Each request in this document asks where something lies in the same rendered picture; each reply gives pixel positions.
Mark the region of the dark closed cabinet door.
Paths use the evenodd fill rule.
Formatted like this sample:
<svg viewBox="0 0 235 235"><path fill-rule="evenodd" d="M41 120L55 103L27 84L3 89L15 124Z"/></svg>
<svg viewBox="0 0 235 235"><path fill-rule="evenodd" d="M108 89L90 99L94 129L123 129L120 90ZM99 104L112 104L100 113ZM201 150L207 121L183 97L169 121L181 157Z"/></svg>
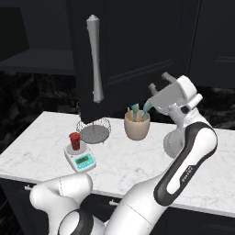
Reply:
<svg viewBox="0 0 235 235"><path fill-rule="evenodd" d="M202 0L189 67L196 85L235 88L235 0Z"/></svg>

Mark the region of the beige utensil pot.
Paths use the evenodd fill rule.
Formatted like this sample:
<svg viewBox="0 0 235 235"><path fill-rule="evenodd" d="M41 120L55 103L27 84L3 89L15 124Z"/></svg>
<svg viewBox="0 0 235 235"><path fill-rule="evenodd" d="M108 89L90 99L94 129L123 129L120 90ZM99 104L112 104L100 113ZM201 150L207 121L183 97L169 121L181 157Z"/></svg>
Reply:
<svg viewBox="0 0 235 235"><path fill-rule="evenodd" d="M143 140L149 132L151 124L150 115L146 114L145 120L142 121L141 113L141 110L137 113L137 121L129 121L128 112L125 114L124 129L131 140Z"/></svg>

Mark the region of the red yogurt cup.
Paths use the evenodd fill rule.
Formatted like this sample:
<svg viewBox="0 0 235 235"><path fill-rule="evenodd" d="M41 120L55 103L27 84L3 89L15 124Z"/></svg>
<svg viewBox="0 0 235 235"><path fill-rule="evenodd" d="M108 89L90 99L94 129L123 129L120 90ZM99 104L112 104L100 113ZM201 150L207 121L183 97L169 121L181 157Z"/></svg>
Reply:
<svg viewBox="0 0 235 235"><path fill-rule="evenodd" d="M69 135L71 144L74 151L80 150L80 134L78 132L73 132Z"/></svg>

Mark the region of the dark cabinet interior with shelf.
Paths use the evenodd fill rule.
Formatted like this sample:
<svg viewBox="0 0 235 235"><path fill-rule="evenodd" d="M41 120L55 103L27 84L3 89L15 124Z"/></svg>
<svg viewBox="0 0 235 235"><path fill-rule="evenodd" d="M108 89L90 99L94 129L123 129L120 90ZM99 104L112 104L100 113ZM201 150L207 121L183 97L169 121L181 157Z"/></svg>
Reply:
<svg viewBox="0 0 235 235"><path fill-rule="evenodd" d="M66 0L0 0L0 71L74 74Z"/></svg>

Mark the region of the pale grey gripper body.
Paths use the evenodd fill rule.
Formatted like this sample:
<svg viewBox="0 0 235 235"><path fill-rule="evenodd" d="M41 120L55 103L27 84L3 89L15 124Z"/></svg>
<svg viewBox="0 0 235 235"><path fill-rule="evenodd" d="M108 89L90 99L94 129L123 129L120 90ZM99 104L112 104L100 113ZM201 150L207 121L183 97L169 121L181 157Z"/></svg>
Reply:
<svg viewBox="0 0 235 235"><path fill-rule="evenodd" d="M168 84L157 95L150 98L152 106L164 115L170 115L173 112L183 114L181 107L185 104L186 82L176 80Z"/></svg>

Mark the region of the dark lower cabinets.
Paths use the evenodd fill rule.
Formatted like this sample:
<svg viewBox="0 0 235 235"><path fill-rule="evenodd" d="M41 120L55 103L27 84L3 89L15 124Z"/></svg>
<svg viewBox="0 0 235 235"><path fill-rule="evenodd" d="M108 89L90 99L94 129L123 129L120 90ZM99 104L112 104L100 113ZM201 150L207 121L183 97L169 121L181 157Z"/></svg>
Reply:
<svg viewBox="0 0 235 235"><path fill-rule="evenodd" d="M29 191L25 189L34 184L0 178L0 185L24 235L48 235L48 216L30 204ZM116 197L91 194L82 208L106 222L116 208L109 205L111 200L120 201ZM235 218L168 207L150 235L235 235Z"/></svg>

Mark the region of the white teal digital scale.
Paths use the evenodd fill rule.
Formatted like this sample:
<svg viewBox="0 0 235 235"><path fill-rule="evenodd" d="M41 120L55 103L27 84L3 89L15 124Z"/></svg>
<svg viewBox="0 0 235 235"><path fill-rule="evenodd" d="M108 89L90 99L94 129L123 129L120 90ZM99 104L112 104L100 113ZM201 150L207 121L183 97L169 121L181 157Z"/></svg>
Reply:
<svg viewBox="0 0 235 235"><path fill-rule="evenodd" d="M89 172L96 167L95 156L83 141L80 142L78 151L73 149L72 144L65 146L63 151L66 160L76 173Z"/></svg>

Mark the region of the dark open cabinet door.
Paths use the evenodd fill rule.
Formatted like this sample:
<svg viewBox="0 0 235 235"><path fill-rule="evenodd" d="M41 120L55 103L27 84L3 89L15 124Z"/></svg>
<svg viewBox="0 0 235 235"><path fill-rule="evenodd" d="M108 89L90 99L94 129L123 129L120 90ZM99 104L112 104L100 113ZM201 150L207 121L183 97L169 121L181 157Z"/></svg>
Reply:
<svg viewBox="0 0 235 235"><path fill-rule="evenodd" d="M109 117L151 96L162 74L187 73L201 0L67 0L81 119ZM94 101L93 59L86 20L99 19L104 99Z"/></svg>

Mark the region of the teal spatula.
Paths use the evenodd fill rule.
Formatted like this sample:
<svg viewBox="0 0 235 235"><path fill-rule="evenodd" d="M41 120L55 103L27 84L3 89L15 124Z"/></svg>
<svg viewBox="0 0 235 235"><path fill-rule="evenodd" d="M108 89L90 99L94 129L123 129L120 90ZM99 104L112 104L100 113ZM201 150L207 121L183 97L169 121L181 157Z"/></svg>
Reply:
<svg viewBox="0 0 235 235"><path fill-rule="evenodd" d="M133 106L131 107L131 109L132 109L132 120L133 120L133 121L136 121L136 119L137 119L137 113L138 113L138 111L139 111L139 109L140 109L140 106L139 106L138 104L135 104L135 105L133 105Z"/></svg>
<svg viewBox="0 0 235 235"><path fill-rule="evenodd" d="M141 120L144 121L145 120L145 115L147 114L147 112L152 108L152 104L150 100L147 100L146 103L143 106L143 111L141 114Z"/></svg>

